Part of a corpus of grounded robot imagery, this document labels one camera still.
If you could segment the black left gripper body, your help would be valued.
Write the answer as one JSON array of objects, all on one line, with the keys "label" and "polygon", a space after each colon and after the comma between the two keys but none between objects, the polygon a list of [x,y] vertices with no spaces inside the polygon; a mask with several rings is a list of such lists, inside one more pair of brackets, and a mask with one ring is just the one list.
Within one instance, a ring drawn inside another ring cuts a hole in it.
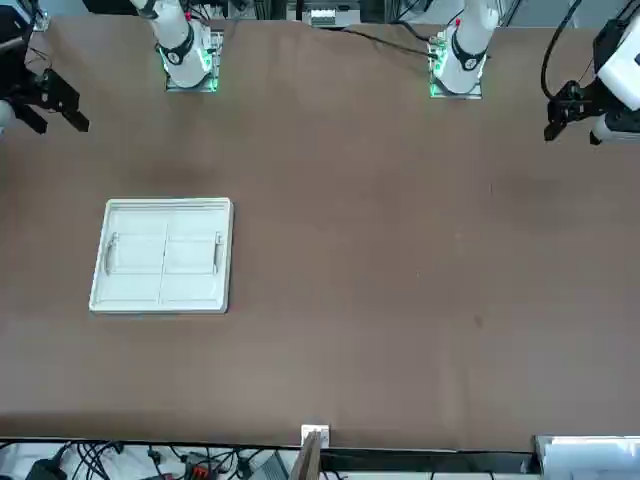
[{"label": "black left gripper body", "polygon": [[586,86],[570,80],[547,104],[550,123],[569,123],[595,117],[600,113],[600,82],[594,80]]}]

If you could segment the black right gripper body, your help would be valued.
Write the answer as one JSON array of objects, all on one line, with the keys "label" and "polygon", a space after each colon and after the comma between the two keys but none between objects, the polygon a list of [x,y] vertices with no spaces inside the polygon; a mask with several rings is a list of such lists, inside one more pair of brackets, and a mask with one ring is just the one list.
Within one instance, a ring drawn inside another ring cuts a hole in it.
[{"label": "black right gripper body", "polygon": [[79,99],[79,93],[51,68],[40,74],[25,69],[7,90],[11,104],[35,105],[59,113],[78,111]]}]

